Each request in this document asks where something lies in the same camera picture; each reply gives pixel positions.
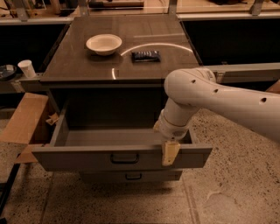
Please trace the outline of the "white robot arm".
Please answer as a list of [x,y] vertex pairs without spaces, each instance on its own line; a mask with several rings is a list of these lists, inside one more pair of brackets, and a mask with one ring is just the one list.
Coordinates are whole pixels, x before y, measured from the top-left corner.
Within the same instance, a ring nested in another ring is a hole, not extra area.
[[168,100],[154,130],[162,135],[162,165],[175,161],[180,143],[199,109],[208,109],[228,120],[280,142],[280,94],[224,86],[204,67],[178,69],[167,75]]

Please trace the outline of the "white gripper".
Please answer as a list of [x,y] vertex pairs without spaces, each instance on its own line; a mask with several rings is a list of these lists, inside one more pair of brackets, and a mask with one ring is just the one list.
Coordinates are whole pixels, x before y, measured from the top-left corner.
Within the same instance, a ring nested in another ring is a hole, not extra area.
[[164,113],[161,113],[153,126],[153,130],[160,133],[164,140],[174,140],[165,141],[162,144],[162,166],[172,165],[180,150],[178,141],[185,137],[189,125],[176,126],[171,124],[165,119]]

